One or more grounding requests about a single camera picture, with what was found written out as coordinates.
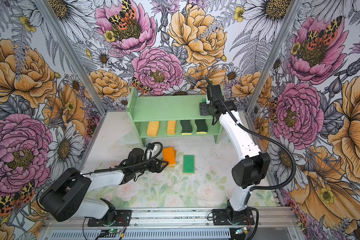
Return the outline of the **aluminium corner post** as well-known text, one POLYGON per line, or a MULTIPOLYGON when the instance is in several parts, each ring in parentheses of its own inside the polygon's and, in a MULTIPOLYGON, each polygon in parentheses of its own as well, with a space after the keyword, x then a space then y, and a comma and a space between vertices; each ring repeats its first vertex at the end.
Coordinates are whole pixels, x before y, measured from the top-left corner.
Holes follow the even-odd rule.
POLYGON ((268 58, 265 62, 265 65, 261 71, 261 74, 259 76, 259 81, 257 86, 254 89, 254 92, 250 98, 250 102, 246 109, 246 115, 249 116, 251 111, 253 110, 255 103, 257 103, 257 100, 260 96, 260 93, 264 87, 264 85, 267 82, 267 78, 270 74, 271 68, 274 64, 274 61, 276 60, 278 56, 278 52, 281 49, 283 43, 285 42, 287 35, 289 31, 293 28, 294 21, 298 16, 298 12, 303 4, 302 0, 295 0, 292 1, 290 4, 290 7, 287 11, 286 17, 284 19, 284 22, 282 23, 282 27, 275 37, 274 44, 271 48, 271 51, 269 52, 268 58))
POLYGON ((58 19, 55 17, 55 14, 50 7, 48 1, 36 1, 36 6, 40 10, 42 16, 45 18, 47 24, 50 26, 51 31, 56 36, 57 40, 60 43, 60 46, 64 50, 66 56, 70 60, 70 63, 73 65, 77 75, 82 80, 86 90, 90 94, 93 99, 94 104, 98 108, 100 115, 105 116, 107 113, 107 109, 103 104, 101 98, 93 87, 92 82, 89 79, 82 63, 80 62, 74 48, 72 47, 69 38, 66 36, 65 31, 60 26, 58 19))

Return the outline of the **dark green scrub sponge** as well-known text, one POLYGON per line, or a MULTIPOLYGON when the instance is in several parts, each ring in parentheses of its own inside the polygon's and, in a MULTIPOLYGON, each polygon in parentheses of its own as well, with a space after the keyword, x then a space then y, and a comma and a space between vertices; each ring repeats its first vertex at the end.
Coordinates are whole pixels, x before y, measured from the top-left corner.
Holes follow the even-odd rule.
POLYGON ((205 119, 195 120, 195 124, 197 127, 197 134, 207 134, 208 126, 205 119))
POLYGON ((193 132, 193 127, 190 120, 181 120, 180 121, 182 131, 181 135, 191 135, 193 132))

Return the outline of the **aluminium front rail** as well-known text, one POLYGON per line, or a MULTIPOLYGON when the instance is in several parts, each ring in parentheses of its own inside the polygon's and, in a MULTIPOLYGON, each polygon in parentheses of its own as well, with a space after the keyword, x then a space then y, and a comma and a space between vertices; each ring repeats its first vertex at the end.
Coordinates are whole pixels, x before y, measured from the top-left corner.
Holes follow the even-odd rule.
MULTIPOLYGON (((297 227, 298 220, 290 207, 258 207, 259 225, 261 228, 297 227)), ((220 217, 213 213, 212 208, 136 208, 132 209, 129 217, 124 218, 125 226, 132 229, 180 229, 180 228, 235 228, 251 226, 254 228, 256 213, 241 220, 240 224, 228 220, 220 220, 220 217)), ((119 222, 112 226, 88 225, 88 219, 71 218, 64 222, 57 222, 48 218, 43 230, 100 230, 123 227, 119 222)))

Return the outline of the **light green scrub sponge bottom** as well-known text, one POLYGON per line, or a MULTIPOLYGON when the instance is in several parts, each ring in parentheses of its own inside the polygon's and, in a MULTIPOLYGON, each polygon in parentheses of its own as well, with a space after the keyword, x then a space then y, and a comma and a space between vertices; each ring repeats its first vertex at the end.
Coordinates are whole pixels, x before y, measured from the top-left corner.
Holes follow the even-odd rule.
POLYGON ((183 156, 183 173, 194 174, 195 173, 195 156, 184 155, 183 156))

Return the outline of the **yellow cellulose sponge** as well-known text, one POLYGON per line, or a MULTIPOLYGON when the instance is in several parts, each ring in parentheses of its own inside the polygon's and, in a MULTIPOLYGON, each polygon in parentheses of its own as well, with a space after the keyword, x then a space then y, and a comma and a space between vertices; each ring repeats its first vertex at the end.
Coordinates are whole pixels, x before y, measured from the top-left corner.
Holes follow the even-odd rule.
POLYGON ((167 134, 168 135, 176 134, 176 124, 177 124, 177 121, 168 121, 168 123, 167 123, 167 134))
POLYGON ((159 127, 160 127, 159 121, 149 122, 147 126, 147 136, 156 138, 158 135, 159 127))

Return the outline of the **yellow cellulose sponge front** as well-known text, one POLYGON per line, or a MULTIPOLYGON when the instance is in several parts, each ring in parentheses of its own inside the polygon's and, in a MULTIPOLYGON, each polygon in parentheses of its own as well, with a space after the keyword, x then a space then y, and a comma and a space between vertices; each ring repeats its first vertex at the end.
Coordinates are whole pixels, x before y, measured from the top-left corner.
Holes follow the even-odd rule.
POLYGON ((168 135, 176 134, 176 124, 177 124, 177 121, 168 121, 168 123, 167 123, 167 134, 168 135))

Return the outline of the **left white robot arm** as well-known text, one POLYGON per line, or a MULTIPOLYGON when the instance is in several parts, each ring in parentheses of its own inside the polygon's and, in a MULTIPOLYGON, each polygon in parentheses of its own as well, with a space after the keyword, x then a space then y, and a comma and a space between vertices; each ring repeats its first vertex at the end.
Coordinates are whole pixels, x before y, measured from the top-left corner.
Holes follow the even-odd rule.
POLYGON ((145 150, 134 148, 115 167, 81 173, 75 168, 64 171, 39 197, 39 204, 58 222, 70 218, 88 218, 110 226, 120 220, 116 207, 104 197, 88 198, 88 192, 106 186, 121 186, 135 181, 145 172, 161 173, 169 163, 158 156, 156 144, 145 150))

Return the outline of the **orange scrub sponge top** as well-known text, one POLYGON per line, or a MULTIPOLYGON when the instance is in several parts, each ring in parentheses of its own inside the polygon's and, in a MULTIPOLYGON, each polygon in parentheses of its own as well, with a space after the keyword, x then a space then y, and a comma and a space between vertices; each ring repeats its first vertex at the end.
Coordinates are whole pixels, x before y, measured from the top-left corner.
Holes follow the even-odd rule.
POLYGON ((163 160, 168 162, 168 167, 175 167, 176 166, 176 158, 174 157, 174 148, 164 148, 163 149, 163 160))

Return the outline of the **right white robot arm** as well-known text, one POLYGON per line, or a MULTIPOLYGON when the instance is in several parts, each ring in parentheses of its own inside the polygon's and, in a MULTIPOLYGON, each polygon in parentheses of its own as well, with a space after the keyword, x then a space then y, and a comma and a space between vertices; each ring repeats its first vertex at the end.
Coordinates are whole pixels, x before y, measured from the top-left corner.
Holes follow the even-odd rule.
POLYGON ((238 156, 238 163, 232 168, 232 177, 237 186, 228 199, 226 209, 216 217, 215 224, 237 225, 243 224, 244 220, 252 224, 252 211, 248 203, 253 188, 266 177, 270 157, 253 142, 250 131, 242 124, 236 105, 224 99, 220 85, 207 86, 207 100, 200 103, 200 114, 212 116, 213 125, 220 123, 238 156))

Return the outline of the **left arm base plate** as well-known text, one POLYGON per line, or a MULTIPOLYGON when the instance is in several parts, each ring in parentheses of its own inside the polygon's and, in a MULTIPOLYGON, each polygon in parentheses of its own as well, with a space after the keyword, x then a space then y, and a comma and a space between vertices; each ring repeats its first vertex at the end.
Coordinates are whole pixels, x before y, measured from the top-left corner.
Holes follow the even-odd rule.
POLYGON ((114 210, 102 219, 89 218, 88 227, 128 227, 132 218, 132 210, 114 210))

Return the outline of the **light green wooden shelf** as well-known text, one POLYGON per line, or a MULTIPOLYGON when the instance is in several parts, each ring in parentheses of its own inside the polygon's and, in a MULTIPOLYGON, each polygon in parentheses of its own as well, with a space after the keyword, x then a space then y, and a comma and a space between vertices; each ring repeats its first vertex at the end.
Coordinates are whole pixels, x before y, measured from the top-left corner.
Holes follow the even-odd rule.
POLYGON ((199 104, 206 95, 190 95, 190 96, 159 96, 159 97, 140 97, 136 88, 132 88, 127 113, 135 128, 138 141, 141 146, 146 145, 147 126, 149 122, 159 121, 160 127, 158 138, 167 137, 193 137, 203 136, 197 134, 195 120, 205 119, 208 126, 206 136, 213 136, 215 143, 221 139, 223 127, 220 123, 212 125, 212 116, 201 116, 199 104), (181 120, 190 120, 193 132, 191 135, 181 135, 181 120), (176 134, 167 134, 168 121, 177 121, 176 134))

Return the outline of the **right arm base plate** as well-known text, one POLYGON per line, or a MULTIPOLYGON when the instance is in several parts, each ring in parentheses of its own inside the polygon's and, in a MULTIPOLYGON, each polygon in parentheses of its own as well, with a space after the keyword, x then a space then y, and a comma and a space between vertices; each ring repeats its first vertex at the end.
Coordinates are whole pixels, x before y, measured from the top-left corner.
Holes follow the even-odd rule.
POLYGON ((248 208, 239 212, 230 208, 213 209, 212 221, 215 226, 253 226, 255 224, 253 213, 248 208))

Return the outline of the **left aluminium corner post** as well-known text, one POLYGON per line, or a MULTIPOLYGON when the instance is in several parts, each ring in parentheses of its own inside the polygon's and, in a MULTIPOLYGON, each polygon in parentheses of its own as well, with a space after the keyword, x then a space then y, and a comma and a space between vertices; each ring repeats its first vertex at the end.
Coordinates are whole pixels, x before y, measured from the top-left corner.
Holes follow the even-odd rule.
POLYGON ((77 75, 82 80, 86 90, 90 94, 93 99, 94 104, 98 108, 100 115, 105 116, 107 113, 107 109, 103 104, 101 98, 93 87, 92 82, 89 79, 82 63, 80 62, 74 48, 72 47, 69 38, 66 36, 65 31, 60 26, 58 19, 55 17, 55 14, 50 7, 48 1, 36 1, 36 6, 40 10, 42 16, 45 18, 47 24, 50 26, 51 31, 56 36, 57 40, 60 43, 60 46, 64 50, 66 56, 70 60, 70 63, 73 65, 77 75))

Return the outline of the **yellow cellulose sponge back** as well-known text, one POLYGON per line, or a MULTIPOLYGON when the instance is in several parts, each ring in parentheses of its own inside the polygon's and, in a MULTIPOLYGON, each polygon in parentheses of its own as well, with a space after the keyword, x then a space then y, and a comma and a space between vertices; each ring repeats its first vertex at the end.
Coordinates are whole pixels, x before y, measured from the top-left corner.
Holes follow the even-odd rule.
POLYGON ((147 136, 156 138, 158 135, 159 127, 160 127, 159 121, 149 122, 147 126, 147 136))

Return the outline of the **right aluminium corner post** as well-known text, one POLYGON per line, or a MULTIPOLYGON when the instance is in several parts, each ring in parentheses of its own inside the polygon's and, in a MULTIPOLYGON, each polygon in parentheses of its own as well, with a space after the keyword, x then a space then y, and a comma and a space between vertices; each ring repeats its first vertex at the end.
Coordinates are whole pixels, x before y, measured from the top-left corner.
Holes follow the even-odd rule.
POLYGON ((303 4, 302 0, 295 0, 292 1, 290 4, 290 7, 287 11, 286 17, 284 19, 284 22, 282 23, 282 27, 275 37, 274 44, 271 48, 271 51, 269 52, 268 58, 265 62, 265 65, 261 71, 261 74, 259 76, 259 81, 257 86, 254 89, 254 92, 250 98, 250 102, 246 109, 246 115, 249 116, 251 111, 253 110, 255 103, 257 103, 257 100, 260 96, 260 93, 264 87, 264 85, 267 82, 267 78, 270 74, 271 68, 274 64, 274 61, 276 60, 278 56, 278 52, 281 49, 283 43, 285 42, 287 35, 289 31, 293 28, 294 21, 298 16, 298 12, 303 4))

